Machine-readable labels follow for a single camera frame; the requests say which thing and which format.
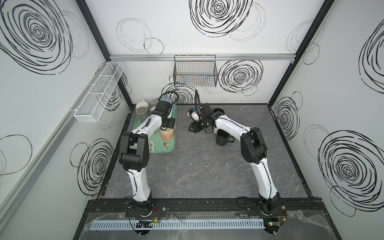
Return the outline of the black speckled mug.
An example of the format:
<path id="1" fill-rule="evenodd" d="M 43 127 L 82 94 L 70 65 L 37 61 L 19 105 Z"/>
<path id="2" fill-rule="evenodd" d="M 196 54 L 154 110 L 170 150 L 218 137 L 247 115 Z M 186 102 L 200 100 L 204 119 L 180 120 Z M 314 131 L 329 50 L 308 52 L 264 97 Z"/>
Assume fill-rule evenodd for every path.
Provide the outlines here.
<path id="1" fill-rule="evenodd" d="M 225 146 L 228 143 L 234 143 L 235 138 L 231 136 L 228 132 L 218 129 L 216 133 L 216 144 L 218 146 Z"/>

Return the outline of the beige and salmon mug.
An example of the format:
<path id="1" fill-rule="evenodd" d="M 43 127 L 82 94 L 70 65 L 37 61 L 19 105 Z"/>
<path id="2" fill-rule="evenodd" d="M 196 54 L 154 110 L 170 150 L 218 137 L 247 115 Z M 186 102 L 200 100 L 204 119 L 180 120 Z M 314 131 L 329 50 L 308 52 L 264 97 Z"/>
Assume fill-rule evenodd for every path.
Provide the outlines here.
<path id="1" fill-rule="evenodd" d="M 171 141 L 175 137 L 175 129 L 160 127 L 160 134 L 164 141 Z"/>

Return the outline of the tall grey mug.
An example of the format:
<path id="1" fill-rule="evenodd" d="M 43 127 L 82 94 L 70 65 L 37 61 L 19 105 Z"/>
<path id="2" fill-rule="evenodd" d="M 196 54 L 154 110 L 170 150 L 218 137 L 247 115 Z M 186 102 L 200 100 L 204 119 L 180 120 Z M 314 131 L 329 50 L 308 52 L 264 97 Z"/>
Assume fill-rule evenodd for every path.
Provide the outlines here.
<path id="1" fill-rule="evenodd" d="M 147 107 L 138 107 L 136 109 L 137 117 L 140 121 L 140 123 L 143 123 L 149 116 L 148 108 Z"/>

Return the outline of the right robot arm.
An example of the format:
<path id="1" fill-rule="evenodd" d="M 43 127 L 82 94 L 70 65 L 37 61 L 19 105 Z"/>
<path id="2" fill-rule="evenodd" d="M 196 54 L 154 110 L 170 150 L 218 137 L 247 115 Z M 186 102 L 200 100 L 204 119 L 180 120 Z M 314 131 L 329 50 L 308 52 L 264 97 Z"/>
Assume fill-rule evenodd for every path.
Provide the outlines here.
<path id="1" fill-rule="evenodd" d="M 209 104 L 189 109 L 188 116 L 193 120 L 189 131 L 198 133 L 209 126 L 223 130 L 241 144 L 241 155 L 255 174 L 259 187 L 260 210 L 270 216 L 277 211 L 281 196 L 272 179 L 267 160 L 267 145 L 262 132 L 257 127 L 244 126 L 225 115 L 214 112 Z"/>

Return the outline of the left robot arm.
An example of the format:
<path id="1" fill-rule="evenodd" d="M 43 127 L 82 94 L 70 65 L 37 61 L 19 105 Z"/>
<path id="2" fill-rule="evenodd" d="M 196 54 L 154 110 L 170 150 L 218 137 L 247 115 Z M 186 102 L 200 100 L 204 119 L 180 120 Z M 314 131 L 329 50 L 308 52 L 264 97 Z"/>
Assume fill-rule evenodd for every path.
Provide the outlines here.
<path id="1" fill-rule="evenodd" d="M 149 215 L 153 209 L 152 192 L 146 173 L 150 158 L 149 139 L 158 128 L 175 127 L 176 119 L 171 117 L 174 105 L 166 100 L 159 100 L 155 110 L 139 127 L 121 135 L 118 160 L 131 181 L 131 203 L 142 215 Z"/>

